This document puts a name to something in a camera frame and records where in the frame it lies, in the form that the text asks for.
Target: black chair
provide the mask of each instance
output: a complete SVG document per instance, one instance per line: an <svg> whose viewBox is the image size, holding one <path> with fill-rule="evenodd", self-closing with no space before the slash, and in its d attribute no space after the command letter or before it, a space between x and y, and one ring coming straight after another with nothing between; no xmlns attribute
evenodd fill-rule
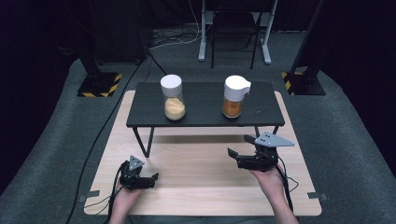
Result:
<svg viewBox="0 0 396 224"><path fill-rule="evenodd" d="M262 13L267 9L267 4L269 2L269 0L215 1L211 39L212 68L214 67L216 41L218 39L248 38L247 44L245 45L245 48L247 48L251 38L255 35L253 55L250 64L250 69L253 68L257 41L261 29ZM256 20L252 13L258 14Z"/></svg>

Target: light wood tabletop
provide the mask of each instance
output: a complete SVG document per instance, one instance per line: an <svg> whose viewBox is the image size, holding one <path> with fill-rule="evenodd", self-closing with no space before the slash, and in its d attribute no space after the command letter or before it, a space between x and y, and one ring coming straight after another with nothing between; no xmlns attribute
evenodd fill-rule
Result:
<svg viewBox="0 0 396 224"><path fill-rule="evenodd" d="M108 137L91 191L99 196L88 198L85 206L99 203L110 195L117 170L133 155L143 161L142 177L160 173L153 189L147 189L139 198L131 215L144 216L273 216L270 204L255 177L247 170L238 169L236 161L228 156L227 147L239 155L254 155L255 147L244 142L243 135L255 136L253 127L178 127L156 128L152 152L145 158L132 129L126 127L134 91L124 94L119 113ZM296 135L282 96L276 99L285 120L278 136L295 143L294 147L278 147L279 157L285 162L288 176L299 183L291 192L296 216L318 216L318 199L309 199L315 192L304 162ZM260 132L271 132L274 127L260 127ZM143 143L149 140L150 128L139 129ZM295 183L290 182L290 189ZM98 214L107 200L84 209L86 214ZM107 209L99 213L107 214Z"/></svg>

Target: glass jar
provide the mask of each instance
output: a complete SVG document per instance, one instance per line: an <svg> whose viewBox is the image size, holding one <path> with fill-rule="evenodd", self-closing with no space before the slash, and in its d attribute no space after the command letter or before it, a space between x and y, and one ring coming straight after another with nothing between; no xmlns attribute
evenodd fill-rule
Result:
<svg viewBox="0 0 396 224"><path fill-rule="evenodd" d="M182 119L186 114L183 101L181 78L177 75L167 75L161 79L163 90L164 113L168 119Z"/></svg>

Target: black tabletop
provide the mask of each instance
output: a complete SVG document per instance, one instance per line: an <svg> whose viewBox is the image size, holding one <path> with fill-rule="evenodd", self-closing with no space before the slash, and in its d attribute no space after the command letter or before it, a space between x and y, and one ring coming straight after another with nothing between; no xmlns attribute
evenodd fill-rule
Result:
<svg viewBox="0 0 396 224"><path fill-rule="evenodd" d="M138 83L126 126L132 127L225 127L283 126L285 120L270 82L252 82L242 113L229 119L222 113L224 82L183 82L186 115L170 120L164 114L161 84Z"/></svg>

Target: white lid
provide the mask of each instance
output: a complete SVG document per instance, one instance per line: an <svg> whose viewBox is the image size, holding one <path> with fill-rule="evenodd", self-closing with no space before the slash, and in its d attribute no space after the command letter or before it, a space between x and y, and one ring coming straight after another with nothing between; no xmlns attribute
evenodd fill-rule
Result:
<svg viewBox="0 0 396 224"><path fill-rule="evenodd" d="M181 94L181 78L177 75L167 75L161 78L161 88L167 97L176 97Z"/></svg>
<svg viewBox="0 0 396 224"><path fill-rule="evenodd" d="M239 102L250 91L250 85L251 82L247 81L244 77L227 77L224 83L224 97L229 101Z"/></svg>

